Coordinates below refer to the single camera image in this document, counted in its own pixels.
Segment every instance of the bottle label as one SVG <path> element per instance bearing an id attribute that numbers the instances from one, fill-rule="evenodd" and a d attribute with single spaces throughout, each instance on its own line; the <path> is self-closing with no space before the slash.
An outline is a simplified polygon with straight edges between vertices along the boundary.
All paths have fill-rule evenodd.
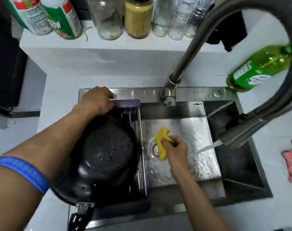
<path id="1" fill-rule="evenodd" d="M 248 61 L 233 74 L 233 78 L 235 83 L 239 86 L 253 88 L 261 82 L 271 78 L 273 75 L 274 74 L 260 71 L 255 63 Z"/>
<path id="2" fill-rule="evenodd" d="M 40 0 L 6 0 L 22 26 L 36 35 L 45 35 L 52 29 Z"/>
<path id="3" fill-rule="evenodd" d="M 48 15 L 48 22 L 62 38 L 70 40 L 79 37 L 82 27 L 76 11 L 69 0 L 59 7 L 43 6 Z"/>

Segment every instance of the sink drain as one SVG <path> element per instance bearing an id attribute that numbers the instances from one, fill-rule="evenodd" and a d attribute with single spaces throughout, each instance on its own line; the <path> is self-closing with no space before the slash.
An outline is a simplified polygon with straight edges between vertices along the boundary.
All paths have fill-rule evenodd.
<path id="1" fill-rule="evenodd" d="M 156 144 L 156 141 L 153 141 L 150 146 L 149 146 L 149 154 L 152 157 L 152 159 L 156 160 L 156 161 L 164 161 L 162 159 L 160 159 L 159 157 L 159 149 L 158 146 Z"/>

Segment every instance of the hand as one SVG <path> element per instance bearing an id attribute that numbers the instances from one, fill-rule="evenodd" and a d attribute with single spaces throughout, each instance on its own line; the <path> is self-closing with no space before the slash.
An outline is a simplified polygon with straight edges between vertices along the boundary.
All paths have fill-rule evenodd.
<path id="1" fill-rule="evenodd" d="M 177 143 L 177 147 L 173 147 L 166 139 L 161 139 L 161 143 L 166 150 L 168 163 L 171 166 L 171 175 L 175 181 L 178 181 L 177 175 L 179 172 L 189 171 L 187 163 L 188 147 L 178 136 L 169 137 Z"/>
<path id="2" fill-rule="evenodd" d="M 106 87 L 95 87 L 86 92 L 82 100 L 76 104 L 73 110 L 82 110 L 90 113 L 92 117 L 103 115 L 113 108 L 114 94 Z"/>

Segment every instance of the blue wristband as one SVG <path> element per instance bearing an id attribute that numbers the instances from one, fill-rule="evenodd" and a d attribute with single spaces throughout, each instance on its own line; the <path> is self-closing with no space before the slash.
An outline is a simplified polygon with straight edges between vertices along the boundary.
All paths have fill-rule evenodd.
<path id="1" fill-rule="evenodd" d="M 42 194 L 50 188 L 49 181 L 33 166 L 12 156 L 0 158 L 0 165 L 10 168 L 30 181 Z"/>

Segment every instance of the yellow sponge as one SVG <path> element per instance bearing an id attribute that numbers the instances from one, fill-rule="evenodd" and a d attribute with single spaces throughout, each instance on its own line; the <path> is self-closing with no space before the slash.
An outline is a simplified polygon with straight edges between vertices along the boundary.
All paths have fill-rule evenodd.
<path id="1" fill-rule="evenodd" d="M 157 144 L 158 149 L 159 149 L 159 157 L 161 160 L 166 159 L 166 150 L 164 149 L 164 147 L 161 144 L 161 139 L 166 139 L 166 140 L 173 143 L 173 140 L 171 140 L 167 135 L 168 132 L 169 132 L 168 128 L 162 127 L 159 130 L 159 132 L 157 133 L 156 138 L 155 138 L 156 144 Z"/>

